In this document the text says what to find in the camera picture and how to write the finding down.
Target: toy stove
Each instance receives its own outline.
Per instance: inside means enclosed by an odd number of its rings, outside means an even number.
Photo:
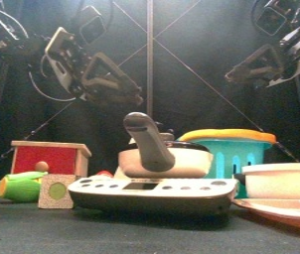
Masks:
[[[123,123],[137,146],[119,153],[114,177],[80,178],[68,186],[75,204],[109,211],[226,214],[237,180],[204,179],[213,159],[206,147],[165,142],[146,114],[130,113]]]

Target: cable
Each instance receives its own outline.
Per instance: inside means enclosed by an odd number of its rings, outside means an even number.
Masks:
[[[8,17],[16,23],[16,25],[19,26],[26,38],[30,38],[28,33],[27,33],[23,25],[19,23],[19,21],[11,15],[8,15],[6,12],[3,12],[1,10],[0,10],[0,14],[3,14],[6,17]]]
[[[55,100],[55,101],[58,101],[58,102],[71,102],[71,101],[76,100],[75,97],[71,98],[71,99],[58,99],[58,98],[54,98],[54,97],[51,97],[50,95],[47,95],[47,94],[40,90],[39,86],[36,85],[35,80],[34,80],[32,73],[31,73],[30,71],[28,71],[28,76],[30,76],[30,80],[31,80],[31,82],[32,82],[34,87],[36,88],[38,92],[39,92],[44,97],[47,97],[48,99]]]

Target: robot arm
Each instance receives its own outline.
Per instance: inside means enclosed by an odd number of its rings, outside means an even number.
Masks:
[[[32,68],[40,63],[39,59],[44,62],[46,51],[59,83],[74,97],[95,104],[139,105],[141,87],[103,53],[91,55],[83,48],[105,33],[101,15],[91,6],[74,18],[74,26],[75,34],[59,28],[51,39],[36,35],[20,38],[0,20],[0,56],[11,63],[24,61]]]
[[[75,42],[75,35],[59,28],[46,54],[68,93],[97,104],[139,105],[141,88],[105,53],[93,56]]]
[[[232,71],[225,79],[233,83],[279,84],[300,74],[300,27],[276,45],[264,45]]]

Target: white object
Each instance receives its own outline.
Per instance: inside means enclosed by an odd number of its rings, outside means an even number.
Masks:
[[[300,163],[243,167],[249,198],[300,199]]]
[[[68,190],[85,208],[205,216],[226,214],[237,180],[80,178]]]
[[[202,178],[212,166],[213,154],[205,151],[169,148],[169,151],[176,156],[176,165],[173,169],[165,172],[151,172],[142,167],[142,160],[138,149],[131,149],[119,152],[118,162],[123,174],[130,178]]]
[[[247,198],[232,202],[271,220],[300,227],[299,199]]]

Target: black curtain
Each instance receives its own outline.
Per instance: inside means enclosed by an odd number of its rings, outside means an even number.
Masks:
[[[225,73],[265,43],[275,43],[249,22],[247,0],[154,0],[154,112],[155,121],[176,130],[176,136],[204,128],[247,128],[273,133],[300,159],[300,97],[295,81],[271,88],[233,85]],[[93,157],[89,173],[114,171],[118,151],[129,142],[122,127],[130,111],[146,112],[147,89],[147,1],[7,1],[7,12],[27,32],[50,37],[58,27],[71,31],[71,20],[85,3],[111,19],[106,34],[86,47],[93,54],[105,52],[142,87],[141,106],[97,106],[76,101],[56,102],[35,89],[24,62],[10,61],[0,101],[0,155],[11,141],[30,140],[85,143]],[[43,91],[68,98],[54,80],[36,73]],[[11,158],[0,162],[0,178],[10,172]],[[279,150],[267,153],[267,162],[292,162]]]

